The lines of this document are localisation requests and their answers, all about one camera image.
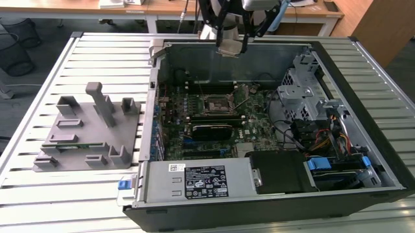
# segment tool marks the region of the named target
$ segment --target wooden desk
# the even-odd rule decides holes
[[[355,36],[377,63],[385,67],[415,34],[415,1],[335,2],[345,16],[339,21],[332,36]]]
[[[157,20],[178,20],[185,0],[146,0],[144,5],[98,9],[98,0],[1,0],[0,17],[145,19],[148,32],[157,33]],[[287,9],[281,22],[323,24],[319,36],[329,36],[341,12],[329,12],[323,0],[307,7]],[[189,0],[185,20],[194,20],[194,0]]]

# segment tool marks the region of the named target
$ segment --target floor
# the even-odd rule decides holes
[[[0,70],[0,78],[6,85],[42,84],[73,31],[100,33],[148,32],[145,22],[133,20],[116,20],[116,26],[109,26],[97,24],[97,20],[65,19],[64,27],[61,28],[56,27],[58,25],[57,19],[33,19],[33,21],[36,22],[36,30],[42,40],[42,44],[38,47],[28,50],[36,70],[22,77],[9,77]],[[160,33],[177,32],[177,21],[160,21],[157,23]],[[180,33],[192,33],[192,29],[193,25],[185,21],[181,24]],[[412,101],[415,100],[415,82],[411,79],[411,77],[415,77],[413,54],[415,41],[411,41],[385,69]],[[10,88],[14,92],[14,98],[12,100],[0,99],[0,136],[8,137],[13,135],[40,86],[24,85],[10,86]],[[5,146],[6,141],[0,140],[0,152]]]

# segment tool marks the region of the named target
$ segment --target orange wire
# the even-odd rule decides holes
[[[324,132],[324,131],[329,131],[329,129],[323,129],[323,130],[319,130],[319,131],[317,131],[315,144],[316,144],[317,141],[319,141],[319,135],[320,135],[320,133]]]

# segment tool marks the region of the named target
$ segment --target metal slatted table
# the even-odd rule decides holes
[[[153,38],[196,39],[182,34],[84,33],[70,38],[45,84],[0,157],[0,232],[141,232],[114,198],[125,170],[34,173],[32,163],[54,121],[61,95],[92,102],[88,82],[104,84],[112,101],[132,97],[142,103],[148,89],[148,46]],[[268,36],[263,40],[319,40],[371,116],[415,174],[415,106],[357,42],[347,38]],[[328,89],[336,91],[325,78]],[[140,113],[136,151],[144,112]],[[137,164],[138,152],[133,154]],[[405,198],[372,206],[351,216],[197,230],[197,232],[413,232],[415,201]]]

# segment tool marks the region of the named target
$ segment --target white cable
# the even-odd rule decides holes
[[[5,86],[41,86],[41,84],[12,84]]]

